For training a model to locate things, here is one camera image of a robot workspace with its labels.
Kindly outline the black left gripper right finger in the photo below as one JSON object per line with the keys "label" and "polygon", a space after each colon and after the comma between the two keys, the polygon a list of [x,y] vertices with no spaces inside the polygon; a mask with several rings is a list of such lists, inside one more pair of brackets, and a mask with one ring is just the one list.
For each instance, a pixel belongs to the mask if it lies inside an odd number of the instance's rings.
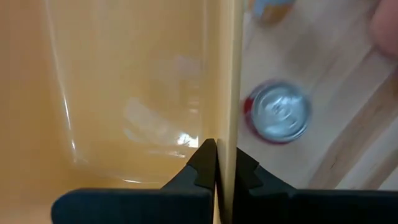
{"label": "black left gripper right finger", "polygon": [[397,192],[296,189],[237,150],[233,223],[397,224]]}

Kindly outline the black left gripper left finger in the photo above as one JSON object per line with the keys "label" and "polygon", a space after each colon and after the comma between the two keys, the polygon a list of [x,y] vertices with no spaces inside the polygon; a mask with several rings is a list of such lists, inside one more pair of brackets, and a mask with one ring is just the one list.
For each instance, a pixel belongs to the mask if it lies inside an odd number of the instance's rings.
{"label": "black left gripper left finger", "polygon": [[53,223],[212,223],[217,145],[206,139],[160,189],[76,189],[57,199]]}

